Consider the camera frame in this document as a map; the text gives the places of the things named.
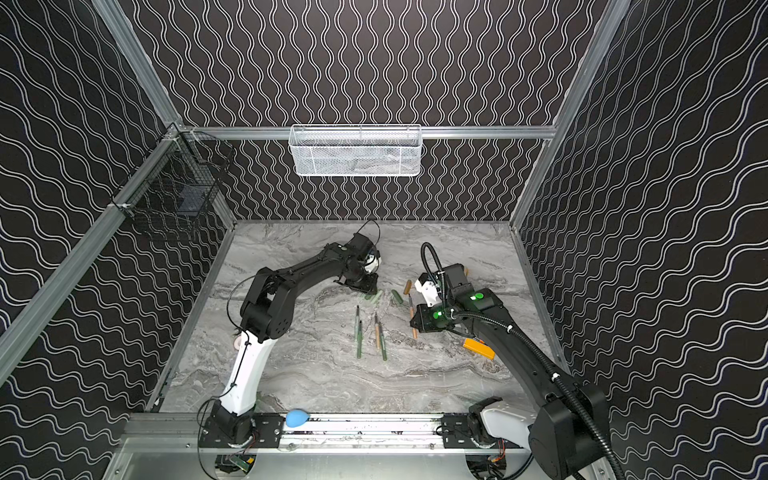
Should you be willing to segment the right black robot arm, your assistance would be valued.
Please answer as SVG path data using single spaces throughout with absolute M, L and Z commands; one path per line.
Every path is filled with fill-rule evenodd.
M 578 477 L 580 470 L 604 459 L 616 479 L 626 473 L 609 436 L 608 401 L 593 384 L 573 377 L 551 360 L 512 319 L 488 288 L 476 289 L 464 266 L 425 272 L 414 283 L 424 302 L 415 307 L 410 325 L 421 333 L 449 331 L 459 325 L 488 346 L 523 387 L 536 407 L 535 418 L 514 434 L 488 416 L 499 400 L 476 414 L 490 439 L 505 439 L 531 452 L 552 479 Z

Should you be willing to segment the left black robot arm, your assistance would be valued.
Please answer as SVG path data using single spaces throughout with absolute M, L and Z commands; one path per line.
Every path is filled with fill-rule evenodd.
M 355 233 L 345 243 L 328 243 L 307 260 L 277 270 L 264 267 L 253 278 L 240 307 L 240 345 L 224 392 L 210 419 L 234 444 L 249 437 L 258 385 L 269 355 L 290 329 L 297 299 L 329 279 L 354 292 L 377 292 L 380 253 L 374 241 Z

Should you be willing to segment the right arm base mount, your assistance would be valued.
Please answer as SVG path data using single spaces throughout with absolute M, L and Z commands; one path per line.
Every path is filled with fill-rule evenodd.
M 491 436 L 475 414 L 445 414 L 434 433 L 441 437 L 443 446 L 448 449 L 521 448 L 512 441 Z

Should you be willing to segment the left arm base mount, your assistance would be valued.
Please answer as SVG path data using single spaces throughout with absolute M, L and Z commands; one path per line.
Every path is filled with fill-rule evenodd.
M 212 415 L 198 437 L 201 448 L 277 448 L 285 419 L 279 414 Z

